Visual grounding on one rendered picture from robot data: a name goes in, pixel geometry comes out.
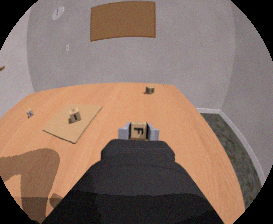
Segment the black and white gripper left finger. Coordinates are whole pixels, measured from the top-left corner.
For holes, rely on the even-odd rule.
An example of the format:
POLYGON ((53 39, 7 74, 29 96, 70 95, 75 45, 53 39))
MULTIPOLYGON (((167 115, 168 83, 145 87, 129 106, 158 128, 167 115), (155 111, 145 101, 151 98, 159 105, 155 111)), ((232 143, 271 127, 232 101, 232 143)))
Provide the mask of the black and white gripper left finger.
POLYGON ((124 127, 118 128, 118 139, 129 140, 131 137, 131 123, 127 122, 124 127))

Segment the tan square mat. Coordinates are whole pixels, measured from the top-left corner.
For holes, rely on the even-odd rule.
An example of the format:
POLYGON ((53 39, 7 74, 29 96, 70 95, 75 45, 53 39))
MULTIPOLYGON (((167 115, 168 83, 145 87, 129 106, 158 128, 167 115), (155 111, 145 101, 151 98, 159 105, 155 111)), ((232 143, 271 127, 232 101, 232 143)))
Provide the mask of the tan square mat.
POLYGON ((58 138, 76 144, 103 106, 68 104, 54 116, 42 130, 58 138), (81 120, 72 123, 69 110, 78 107, 81 120))

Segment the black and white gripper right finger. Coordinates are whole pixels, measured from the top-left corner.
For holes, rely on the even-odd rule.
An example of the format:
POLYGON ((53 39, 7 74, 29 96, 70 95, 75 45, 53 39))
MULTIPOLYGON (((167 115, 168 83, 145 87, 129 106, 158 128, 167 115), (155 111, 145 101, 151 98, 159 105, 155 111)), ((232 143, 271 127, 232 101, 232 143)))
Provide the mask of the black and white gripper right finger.
POLYGON ((159 129, 155 129, 150 123, 146 123, 146 139, 148 141, 159 141, 159 129))

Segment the beige letter block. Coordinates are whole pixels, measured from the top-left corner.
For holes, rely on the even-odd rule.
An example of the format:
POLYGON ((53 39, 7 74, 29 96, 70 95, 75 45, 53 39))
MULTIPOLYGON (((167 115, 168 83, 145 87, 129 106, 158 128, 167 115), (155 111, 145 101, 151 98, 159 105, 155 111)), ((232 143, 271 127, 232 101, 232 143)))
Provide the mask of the beige letter block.
POLYGON ((78 107, 73 108, 73 109, 70 109, 70 110, 69 110, 69 116, 70 116, 70 118, 71 118, 71 120, 72 120, 72 123, 81 120, 81 115, 80 115, 80 113, 79 113, 78 107))
POLYGON ((153 94, 154 91, 155 91, 155 87, 153 87, 153 86, 151 86, 151 85, 146 86, 146 91, 145 91, 146 93, 148 93, 148 94, 153 94))
POLYGON ((31 117, 34 115, 32 109, 29 109, 28 111, 26 111, 26 113, 27 113, 28 117, 31 117))
POLYGON ((146 122, 132 121, 131 123, 131 138, 146 138, 146 122))

